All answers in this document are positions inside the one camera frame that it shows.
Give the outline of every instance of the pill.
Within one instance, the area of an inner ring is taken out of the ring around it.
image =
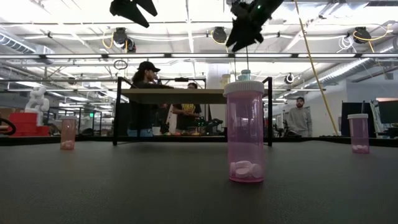
[[[250,168],[243,167],[236,169],[235,176],[238,178],[246,178],[249,176]]]
[[[254,178],[260,178],[262,176],[262,169],[259,164],[251,164],[250,166],[250,174]]]
[[[234,162],[229,164],[229,174],[235,176],[236,164]]]
[[[251,162],[249,162],[249,161],[236,162],[236,168],[244,168],[244,167],[250,168],[250,166],[251,166]]]

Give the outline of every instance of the wooden tabletop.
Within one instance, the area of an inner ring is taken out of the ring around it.
[[[218,89],[128,89],[122,95],[132,101],[148,104],[195,103],[226,104],[224,90]]]

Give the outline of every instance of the translucent pink container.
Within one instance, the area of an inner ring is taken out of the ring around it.
[[[369,153],[368,115],[348,115],[353,153]]]
[[[226,85],[229,179],[264,180],[262,96],[264,84],[254,81]]]
[[[62,116],[61,149],[75,149],[76,116]]]

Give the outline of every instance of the gray table surface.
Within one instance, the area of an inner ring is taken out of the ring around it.
[[[398,223],[398,149],[264,150],[264,183],[245,185],[225,143],[0,147],[0,223]]]

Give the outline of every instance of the hair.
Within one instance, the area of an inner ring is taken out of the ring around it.
[[[302,97],[302,96],[297,97],[296,101],[298,101],[298,100],[302,100],[305,103],[304,97]]]
[[[142,82],[145,78],[145,70],[138,70],[132,77],[132,82]]]
[[[188,83],[188,86],[193,85],[193,87],[198,88],[198,85],[196,83]]]

